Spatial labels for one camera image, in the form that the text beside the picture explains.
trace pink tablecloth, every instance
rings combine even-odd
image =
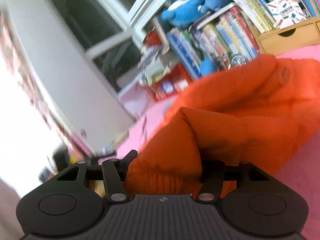
[[[293,59],[312,58],[320,61],[320,45],[286,52],[278,56]],[[123,158],[131,149],[139,150],[160,124],[165,109],[176,98],[155,104],[130,129],[129,138],[119,147]],[[302,195],[309,205],[309,217],[302,234],[308,240],[320,239],[320,130],[301,147],[278,172],[276,178]]]

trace drawer cutout handle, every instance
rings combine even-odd
[[[280,35],[282,37],[290,37],[292,34],[294,34],[295,31],[296,31],[296,28],[294,28],[292,30],[285,31],[283,33],[279,33],[278,35]]]

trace wooden drawer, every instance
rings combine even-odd
[[[316,25],[311,23],[266,37],[260,42],[265,53],[279,55],[292,49],[318,44],[320,43],[320,37]]]

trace ribbed gray panel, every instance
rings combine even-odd
[[[28,235],[23,240],[44,240]],[[212,205],[190,195],[136,195],[134,200],[112,206],[93,228],[60,240],[262,240],[230,227]],[[283,240],[304,240],[295,235]]]

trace orange fabric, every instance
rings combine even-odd
[[[196,195],[201,162],[250,161],[275,172],[319,127],[320,62],[261,55],[202,78],[168,109],[130,164],[129,194]]]

